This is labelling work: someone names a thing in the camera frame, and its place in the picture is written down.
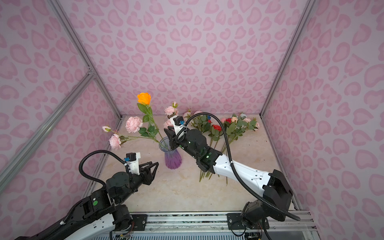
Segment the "purple glass vase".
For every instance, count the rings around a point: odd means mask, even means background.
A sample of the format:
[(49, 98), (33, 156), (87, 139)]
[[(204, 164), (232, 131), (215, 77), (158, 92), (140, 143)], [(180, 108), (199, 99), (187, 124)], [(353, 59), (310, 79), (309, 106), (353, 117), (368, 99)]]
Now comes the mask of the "purple glass vase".
[(175, 170), (181, 166), (182, 157), (177, 149), (171, 149), (168, 137), (165, 137), (160, 141), (159, 148), (165, 155), (165, 165), (168, 169)]

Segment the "pink peony branch with bud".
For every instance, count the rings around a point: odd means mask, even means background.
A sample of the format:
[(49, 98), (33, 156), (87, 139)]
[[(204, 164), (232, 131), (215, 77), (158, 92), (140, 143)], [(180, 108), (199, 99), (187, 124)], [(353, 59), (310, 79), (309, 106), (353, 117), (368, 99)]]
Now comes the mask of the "pink peony branch with bud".
[(159, 143), (158, 134), (160, 133), (159, 127), (154, 122), (153, 117), (145, 115), (144, 117), (129, 117), (125, 123), (125, 131), (119, 133), (113, 130), (110, 126), (102, 126), (105, 133), (111, 133), (109, 138), (109, 145), (112, 150), (119, 150), (122, 146), (133, 140), (147, 139), (155, 143)]

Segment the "orange rose stem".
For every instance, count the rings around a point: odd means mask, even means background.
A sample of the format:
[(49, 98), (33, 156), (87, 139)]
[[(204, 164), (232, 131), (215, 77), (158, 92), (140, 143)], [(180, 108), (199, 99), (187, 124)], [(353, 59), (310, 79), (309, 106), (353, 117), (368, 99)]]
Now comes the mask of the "orange rose stem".
[(154, 119), (154, 113), (151, 107), (151, 95), (149, 93), (140, 93), (137, 98), (137, 106), (144, 114), (142, 122), (148, 124), (147, 127), (140, 127), (139, 133), (142, 137), (152, 139), (156, 143), (159, 143), (163, 137)]

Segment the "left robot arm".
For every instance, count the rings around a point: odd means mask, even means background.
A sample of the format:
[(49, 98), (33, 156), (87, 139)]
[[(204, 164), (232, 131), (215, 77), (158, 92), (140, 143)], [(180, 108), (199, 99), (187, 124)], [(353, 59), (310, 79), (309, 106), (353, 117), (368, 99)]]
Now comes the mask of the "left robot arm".
[(101, 233), (131, 231), (134, 220), (124, 202), (141, 185), (155, 179), (158, 163), (139, 165), (139, 174), (118, 172), (107, 185), (78, 201), (61, 220), (30, 238), (32, 240), (88, 240)]

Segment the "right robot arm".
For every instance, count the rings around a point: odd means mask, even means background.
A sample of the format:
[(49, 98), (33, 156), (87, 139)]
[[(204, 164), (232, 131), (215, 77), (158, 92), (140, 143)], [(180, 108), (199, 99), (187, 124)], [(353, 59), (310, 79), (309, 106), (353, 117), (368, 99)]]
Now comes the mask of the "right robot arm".
[(177, 137), (172, 127), (164, 129), (172, 150), (180, 148), (196, 160), (204, 173), (228, 177), (239, 182), (256, 200), (246, 203), (241, 213), (242, 224), (253, 228), (264, 218), (283, 222), (286, 218), (300, 220), (289, 213), (293, 192), (284, 174), (278, 170), (268, 173), (253, 169), (211, 148), (198, 130), (188, 130)]

